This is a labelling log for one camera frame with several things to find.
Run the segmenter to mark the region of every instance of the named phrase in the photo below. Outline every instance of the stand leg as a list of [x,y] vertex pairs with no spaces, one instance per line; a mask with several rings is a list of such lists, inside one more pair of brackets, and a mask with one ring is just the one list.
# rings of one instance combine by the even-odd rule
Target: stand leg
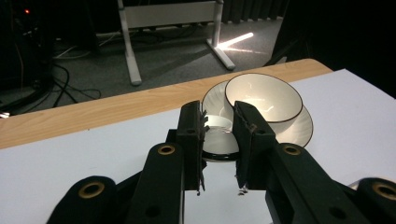
[[118,2],[122,34],[125,42],[125,59],[128,66],[129,77],[131,79],[132,85],[138,86],[142,84],[142,78],[140,77],[136,58],[134,57],[134,51],[132,50],[131,38],[129,37],[128,24],[126,22],[125,9],[122,0],[118,0]]
[[219,43],[219,33],[220,33],[220,24],[221,24],[221,15],[223,8],[223,1],[217,0],[214,12],[214,28],[213,28],[213,38],[207,40],[207,44],[210,48],[215,51],[216,55],[220,58],[223,64],[226,66],[228,70],[235,69],[235,64],[230,60],[230,58],[224,53],[222,49],[218,47]]

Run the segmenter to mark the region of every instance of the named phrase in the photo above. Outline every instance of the gray carpet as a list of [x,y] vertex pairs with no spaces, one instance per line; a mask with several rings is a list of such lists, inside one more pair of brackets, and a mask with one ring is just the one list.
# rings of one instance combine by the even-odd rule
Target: gray carpet
[[[181,28],[167,27],[155,31],[145,30],[144,35],[131,32],[133,49],[142,77],[140,86],[132,86],[124,57],[124,43],[119,33],[98,35],[101,46],[98,52],[70,49],[62,40],[56,43],[54,63],[65,68],[70,76],[67,92],[56,106],[85,102],[134,91],[214,77],[231,72],[261,67],[270,60],[282,19],[275,21],[241,21],[222,24],[219,42],[253,33],[253,37],[231,45],[225,53],[235,64],[233,71],[217,58],[206,44],[212,35],[213,24]],[[66,71],[54,66],[55,80],[63,85]],[[3,105],[31,92],[29,88],[1,91]],[[48,95],[18,110],[18,114],[52,108],[61,89],[57,86]]]

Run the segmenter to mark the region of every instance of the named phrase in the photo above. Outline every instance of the white table surface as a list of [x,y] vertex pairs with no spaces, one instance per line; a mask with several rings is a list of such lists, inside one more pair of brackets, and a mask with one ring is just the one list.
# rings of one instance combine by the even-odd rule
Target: white table surface
[[[314,121],[305,147],[331,178],[396,180],[396,102],[340,70],[290,83]],[[177,127],[179,109],[0,150],[0,222],[42,224],[72,185],[90,175],[116,183],[142,170],[151,147]],[[264,191],[237,196],[234,163],[209,163],[206,191],[187,191],[185,223],[271,223]]]

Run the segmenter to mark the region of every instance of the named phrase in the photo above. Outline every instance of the wooden table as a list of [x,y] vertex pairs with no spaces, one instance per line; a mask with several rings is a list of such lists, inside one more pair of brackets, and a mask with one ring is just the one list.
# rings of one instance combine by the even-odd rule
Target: wooden table
[[244,73],[262,73],[291,82],[330,72],[332,70],[325,65],[306,59],[0,119],[0,149],[160,113],[194,100],[201,101],[211,87]]

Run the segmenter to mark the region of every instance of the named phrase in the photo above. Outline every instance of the bowl rim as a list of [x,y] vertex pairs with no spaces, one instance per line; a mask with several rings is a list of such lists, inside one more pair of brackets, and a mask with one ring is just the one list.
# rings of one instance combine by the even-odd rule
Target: bowl rim
[[206,97],[208,96],[208,94],[209,94],[211,91],[213,91],[215,88],[217,88],[220,84],[225,85],[225,86],[224,86],[224,95],[223,95],[224,101],[226,101],[226,102],[228,103],[228,105],[229,105],[231,108],[233,108],[233,106],[230,105],[230,103],[228,102],[227,97],[226,97],[226,95],[225,95],[225,88],[226,88],[228,82],[229,82],[229,80],[221,81],[221,82],[215,84],[214,86],[212,86],[212,87],[205,93],[204,97],[202,98],[202,102],[201,102],[201,104],[202,104],[202,106],[201,106],[201,112],[204,112],[204,102],[205,102],[205,99],[207,99]]
[[296,145],[298,145],[298,146],[300,146],[300,147],[306,147],[306,145],[308,145],[308,143],[311,141],[311,139],[312,139],[312,137],[313,137],[313,135],[314,135],[314,129],[315,129],[315,124],[314,124],[314,121],[313,121],[313,119],[312,119],[312,116],[311,116],[311,114],[309,113],[309,110],[308,110],[308,108],[306,108],[306,106],[303,106],[303,110],[305,110],[305,113],[306,113],[306,115],[308,116],[308,118],[309,118],[309,123],[311,124],[310,126],[312,127],[311,128],[311,130],[310,130],[310,132],[309,132],[309,138],[306,140],[306,142],[304,142],[302,145],[299,145],[299,144],[297,144],[297,143],[293,143],[293,144],[296,144]]
[[240,157],[240,152],[217,154],[204,150],[202,151],[202,158],[212,161],[237,161]]
[[231,79],[229,79],[229,80],[227,81],[227,84],[226,84],[225,89],[224,89],[224,95],[225,95],[225,99],[227,100],[228,104],[229,104],[232,108],[233,108],[233,104],[231,104],[231,102],[230,102],[230,100],[228,99],[228,96],[227,96],[227,88],[228,88],[228,85],[230,84],[230,82],[231,82],[233,79],[236,79],[236,78],[241,77],[241,76],[247,76],[247,75],[259,75],[259,76],[266,76],[266,77],[271,77],[271,78],[277,79],[277,80],[279,80],[279,81],[281,81],[281,82],[287,84],[288,86],[290,86],[290,87],[297,93],[298,97],[300,98],[301,106],[300,106],[300,109],[299,109],[299,111],[297,112],[297,114],[295,114],[294,116],[292,116],[292,117],[289,118],[289,119],[282,119],[282,120],[278,120],[278,121],[268,121],[268,120],[267,120],[268,123],[282,123],[282,122],[286,122],[286,121],[289,121],[289,120],[296,119],[296,118],[301,114],[301,112],[303,111],[304,102],[303,102],[303,98],[301,97],[300,93],[299,93],[294,87],[292,87],[292,86],[289,84],[289,82],[284,81],[284,80],[282,80],[282,79],[280,79],[280,78],[278,78],[278,77],[274,77],[274,76],[271,76],[271,75],[268,75],[268,74],[263,74],[263,73],[244,73],[244,74],[239,74],[239,75],[237,75],[237,76],[235,76],[235,77],[233,77],[233,78],[231,78]]
[[227,130],[232,130],[232,129],[233,129],[233,121],[232,121],[232,120],[229,120],[229,119],[227,119],[227,118],[224,118],[223,116],[220,116],[220,115],[211,115],[211,114],[205,114],[205,118],[208,118],[208,120],[205,121],[205,126],[207,125],[207,126],[209,126],[209,128],[210,128],[210,126],[213,126],[213,125],[209,125],[208,123],[210,123],[210,118],[214,118],[214,117],[216,117],[216,118],[218,118],[218,119],[223,119],[223,120],[226,121],[227,123],[231,124],[231,127],[223,127],[223,126],[220,126],[220,127],[226,128]]

